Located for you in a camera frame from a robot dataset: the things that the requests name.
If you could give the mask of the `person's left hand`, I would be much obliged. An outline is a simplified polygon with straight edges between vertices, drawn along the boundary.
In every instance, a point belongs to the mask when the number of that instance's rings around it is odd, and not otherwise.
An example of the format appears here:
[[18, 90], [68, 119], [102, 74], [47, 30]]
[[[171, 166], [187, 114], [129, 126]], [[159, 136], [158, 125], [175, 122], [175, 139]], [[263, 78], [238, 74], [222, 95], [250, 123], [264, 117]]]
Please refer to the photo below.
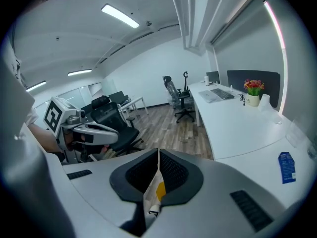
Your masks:
[[104, 154], [110, 147], [109, 144], [105, 145], [84, 145], [83, 142], [86, 141], [84, 134], [79, 134], [77, 132], [70, 132], [64, 134], [65, 142], [68, 150], [76, 150], [79, 152], [86, 151], [87, 154]]

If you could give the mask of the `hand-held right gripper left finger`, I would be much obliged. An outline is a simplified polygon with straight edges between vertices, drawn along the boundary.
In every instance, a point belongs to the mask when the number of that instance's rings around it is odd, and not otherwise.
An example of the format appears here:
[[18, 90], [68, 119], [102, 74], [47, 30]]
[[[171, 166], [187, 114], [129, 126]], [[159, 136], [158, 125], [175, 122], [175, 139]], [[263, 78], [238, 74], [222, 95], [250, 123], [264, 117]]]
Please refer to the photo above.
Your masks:
[[158, 170], [158, 150], [64, 166], [71, 183], [107, 222], [141, 237], [146, 231], [144, 194]]

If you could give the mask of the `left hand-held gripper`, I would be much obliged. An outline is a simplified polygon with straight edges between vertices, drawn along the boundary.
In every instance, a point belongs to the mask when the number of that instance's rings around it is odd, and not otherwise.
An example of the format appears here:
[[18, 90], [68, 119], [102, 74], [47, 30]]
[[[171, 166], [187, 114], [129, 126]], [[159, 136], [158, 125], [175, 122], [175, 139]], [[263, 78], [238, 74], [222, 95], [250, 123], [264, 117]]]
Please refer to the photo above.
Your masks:
[[63, 98], [51, 98], [43, 122], [55, 136], [68, 163], [86, 162], [89, 154], [86, 151], [68, 150], [64, 134], [73, 132], [74, 142], [84, 145], [111, 145], [119, 138], [116, 130], [88, 121], [84, 110], [76, 108]]

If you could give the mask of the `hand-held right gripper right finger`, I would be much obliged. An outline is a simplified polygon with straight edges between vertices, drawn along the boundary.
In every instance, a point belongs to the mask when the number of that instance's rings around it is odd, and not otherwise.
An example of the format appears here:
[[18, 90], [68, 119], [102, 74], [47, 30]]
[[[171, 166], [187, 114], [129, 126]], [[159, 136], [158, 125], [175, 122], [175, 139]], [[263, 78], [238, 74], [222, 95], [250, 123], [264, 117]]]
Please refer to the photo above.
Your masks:
[[270, 237], [285, 207], [229, 165], [177, 151], [160, 151], [166, 195], [151, 238]]

